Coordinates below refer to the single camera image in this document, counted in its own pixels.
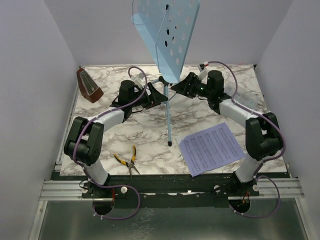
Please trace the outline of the sheet music page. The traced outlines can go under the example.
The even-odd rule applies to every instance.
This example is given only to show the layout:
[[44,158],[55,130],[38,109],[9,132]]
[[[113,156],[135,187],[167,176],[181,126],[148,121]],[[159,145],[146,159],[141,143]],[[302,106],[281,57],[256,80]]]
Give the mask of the sheet music page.
[[241,160],[245,153],[226,123],[177,139],[192,177]]

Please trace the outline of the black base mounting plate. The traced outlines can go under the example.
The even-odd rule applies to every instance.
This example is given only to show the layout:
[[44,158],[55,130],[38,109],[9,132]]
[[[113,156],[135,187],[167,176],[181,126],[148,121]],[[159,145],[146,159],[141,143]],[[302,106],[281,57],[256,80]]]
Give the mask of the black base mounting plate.
[[255,180],[237,182],[233,173],[155,175],[112,175],[101,188],[84,176],[61,177],[52,173],[49,181],[79,181],[83,197],[111,198],[111,201],[82,200],[92,204],[99,214],[115,209],[142,208],[228,208],[232,201],[251,200],[259,195]]

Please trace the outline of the yellow handled needle-nose pliers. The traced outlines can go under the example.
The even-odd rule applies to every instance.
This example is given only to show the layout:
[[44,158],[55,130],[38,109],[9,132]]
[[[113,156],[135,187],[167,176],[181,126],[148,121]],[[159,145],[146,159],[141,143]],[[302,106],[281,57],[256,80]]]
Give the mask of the yellow handled needle-nose pliers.
[[132,146],[132,150],[133,150],[133,153],[132,153],[132,157],[130,159],[130,161],[127,161],[127,160],[123,160],[121,159],[116,153],[113,154],[114,158],[122,165],[126,166],[129,170],[129,175],[130,177],[132,178],[132,169],[134,169],[139,175],[141,174],[139,172],[139,170],[136,168],[135,166],[135,161],[136,161],[136,155],[137,155],[137,149],[136,149],[136,146],[133,145]]

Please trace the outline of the clear plastic compartment box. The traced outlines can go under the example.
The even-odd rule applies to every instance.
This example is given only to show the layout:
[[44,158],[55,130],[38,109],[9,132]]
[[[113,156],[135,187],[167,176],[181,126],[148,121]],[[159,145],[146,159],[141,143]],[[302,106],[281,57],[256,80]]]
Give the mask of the clear plastic compartment box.
[[[230,97],[233,96],[235,91],[236,91],[236,85],[233,82],[228,82],[224,87],[224,92]],[[247,108],[255,110],[260,98],[259,96],[255,95],[249,90],[246,90],[243,87],[238,86],[237,92],[234,96],[234,100],[246,106]]]

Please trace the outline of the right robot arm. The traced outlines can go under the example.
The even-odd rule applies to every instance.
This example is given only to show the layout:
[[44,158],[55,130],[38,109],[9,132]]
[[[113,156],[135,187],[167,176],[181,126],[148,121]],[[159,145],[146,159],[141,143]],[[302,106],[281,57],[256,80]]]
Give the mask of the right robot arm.
[[255,112],[235,102],[225,92],[222,72],[210,70],[206,76],[207,82],[203,83],[198,75],[190,72],[184,80],[173,85],[171,90],[190,99],[204,97],[209,108],[215,113],[228,117],[244,127],[247,154],[234,173],[237,179],[230,183],[230,191],[236,196],[241,196],[247,192],[247,183],[254,179],[263,163],[269,159],[273,160],[278,151],[285,149],[285,141],[275,114]]

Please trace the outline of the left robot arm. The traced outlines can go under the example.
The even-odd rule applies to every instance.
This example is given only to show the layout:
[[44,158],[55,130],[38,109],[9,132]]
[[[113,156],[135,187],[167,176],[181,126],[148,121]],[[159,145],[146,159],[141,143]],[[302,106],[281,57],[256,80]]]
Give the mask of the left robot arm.
[[132,114],[132,108],[153,108],[168,100],[149,82],[147,87],[139,87],[132,80],[123,80],[117,98],[107,111],[91,118],[76,117],[69,130],[63,152],[81,166],[93,191],[101,198],[107,197],[111,185],[107,182],[109,173],[99,160],[104,133],[112,127],[124,123]]

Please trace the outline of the light blue music stand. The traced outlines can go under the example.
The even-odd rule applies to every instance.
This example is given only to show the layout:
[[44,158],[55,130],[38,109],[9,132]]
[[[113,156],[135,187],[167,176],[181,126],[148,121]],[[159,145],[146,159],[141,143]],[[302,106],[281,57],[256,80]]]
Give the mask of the light blue music stand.
[[200,5],[199,0],[131,3],[132,23],[164,79],[165,96],[169,95],[169,85],[180,81]]

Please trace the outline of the brown wooden metronome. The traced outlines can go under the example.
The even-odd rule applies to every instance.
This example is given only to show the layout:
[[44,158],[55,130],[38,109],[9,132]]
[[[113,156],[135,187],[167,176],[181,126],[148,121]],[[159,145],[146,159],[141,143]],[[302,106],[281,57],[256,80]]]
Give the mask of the brown wooden metronome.
[[84,68],[80,67],[76,76],[81,95],[90,103],[94,104],[103,96],[102,89]]

